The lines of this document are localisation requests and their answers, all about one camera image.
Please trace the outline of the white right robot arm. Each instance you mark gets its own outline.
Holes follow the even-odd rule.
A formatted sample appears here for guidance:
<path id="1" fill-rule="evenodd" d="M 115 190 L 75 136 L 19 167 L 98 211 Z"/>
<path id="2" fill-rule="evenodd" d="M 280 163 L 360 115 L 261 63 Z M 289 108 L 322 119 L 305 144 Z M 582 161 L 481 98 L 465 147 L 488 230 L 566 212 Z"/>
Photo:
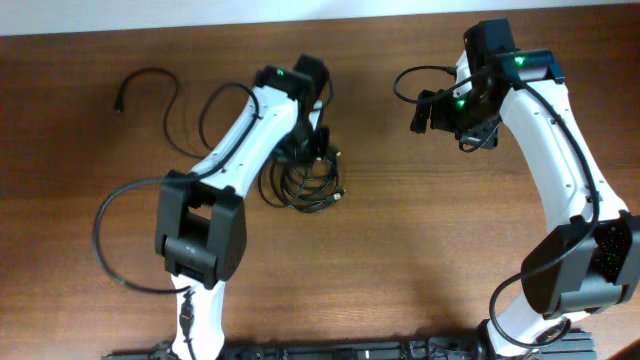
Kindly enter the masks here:
<path id="1" fill-rule="evenodd" d="M 452 133 L 466 153 L 492 149 L 506 127 L 539 193 L 547 234 L 513 281 L 521 293 L 469 335 L 433 337 L 430 359 L 593 359 L 575 323 L 625 303 L 639 282 L 639 219 L 599 170 L 573 115 L 565 77 L 547 49 L 516 47 L 506 19 L 464 35 L 455 84 L 423 91 L 410 128 Z"/>

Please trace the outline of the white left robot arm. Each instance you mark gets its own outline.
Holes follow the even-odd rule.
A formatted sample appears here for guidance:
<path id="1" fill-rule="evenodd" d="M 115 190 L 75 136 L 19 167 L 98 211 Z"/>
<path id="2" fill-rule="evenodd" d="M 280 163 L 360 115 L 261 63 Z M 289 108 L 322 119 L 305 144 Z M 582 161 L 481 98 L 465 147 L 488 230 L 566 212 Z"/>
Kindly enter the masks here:
<path id="1" fill-rule="evenodd" d="M 170 171 L 161 186 L 155 251 L 177 299 L 171 359 L 215 359 L 225 336 L 226 282 L 247 245 L 244 199 L 272 157 L 307 165 L 324 155 L 321 126 L 326 65 L 301 55 L 292 69 L 257 72 L 248 102 L 230 130 L 188 173 Z"/>

